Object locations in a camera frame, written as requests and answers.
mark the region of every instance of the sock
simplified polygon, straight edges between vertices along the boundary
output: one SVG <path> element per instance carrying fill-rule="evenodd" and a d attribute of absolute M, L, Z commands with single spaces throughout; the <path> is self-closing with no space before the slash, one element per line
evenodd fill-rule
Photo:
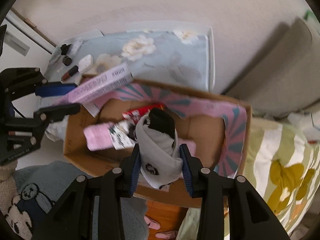
<path fill-rule="evenodd" d="M 174 120 L 165 111 L 153 108 L 135 130 L 141 157 L 141 173 L 153 188 L 176 181 L 182 171 Z"/>

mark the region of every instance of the pink slipper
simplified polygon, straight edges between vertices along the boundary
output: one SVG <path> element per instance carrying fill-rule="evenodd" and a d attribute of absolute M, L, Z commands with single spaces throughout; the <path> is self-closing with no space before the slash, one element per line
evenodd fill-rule
<path fill-rule="evenodd" d="M 176 238 L 178 235 L 178 231 L 167 231 L 167 232 L 161 232 L 161 233 L 156 233 L 156 238 L 160 239 L 172 239 Z"/>
<path fill-rule="evenodd" d="M 148 227 L 154 230 L 160 229 L 160 223 L 153 220 L 151 217 L 144 216 L 144 221 L 147 223 Z"/>

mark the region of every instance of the black cable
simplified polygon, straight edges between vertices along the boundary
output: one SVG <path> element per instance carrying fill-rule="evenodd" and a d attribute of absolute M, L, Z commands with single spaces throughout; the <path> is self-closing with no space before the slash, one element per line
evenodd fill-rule
<path fill-rule="evenodd" d="M 12 106 L 13 106 L 13 109 L 17 112 L 18 115 L 20 115 L 22 118 L 26 118 L 23 114 L 20 113 L 20 111 L 17 108 L 15 108 L 14 105 L 12 105 Z"/>

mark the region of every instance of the wooden floor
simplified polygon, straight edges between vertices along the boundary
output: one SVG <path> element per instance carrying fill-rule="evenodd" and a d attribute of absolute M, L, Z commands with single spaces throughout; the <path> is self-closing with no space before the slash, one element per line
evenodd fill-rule
<path fill-rule="evenodd" d="M 148 240 L 155 240 L 156 233 L 179 230 L 179 227 L 186 216 L 187 208 L 171 206 L 155 201 L 147 201 L 147 216 L 153 218 L 161 224 L 159 230 L 149 229 Z"/>

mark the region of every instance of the cartoon bear print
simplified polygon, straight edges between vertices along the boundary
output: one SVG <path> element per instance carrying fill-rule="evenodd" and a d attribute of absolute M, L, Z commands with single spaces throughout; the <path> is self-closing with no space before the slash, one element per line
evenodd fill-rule
<path fill-rule="evenodd" d="M 54 205 L 54 201 L 39 190 L 37 184 L 28 184 L 12 199 L 5 215 L 12 230 L 25 240 L 30 240 L 33 231 Z"/>

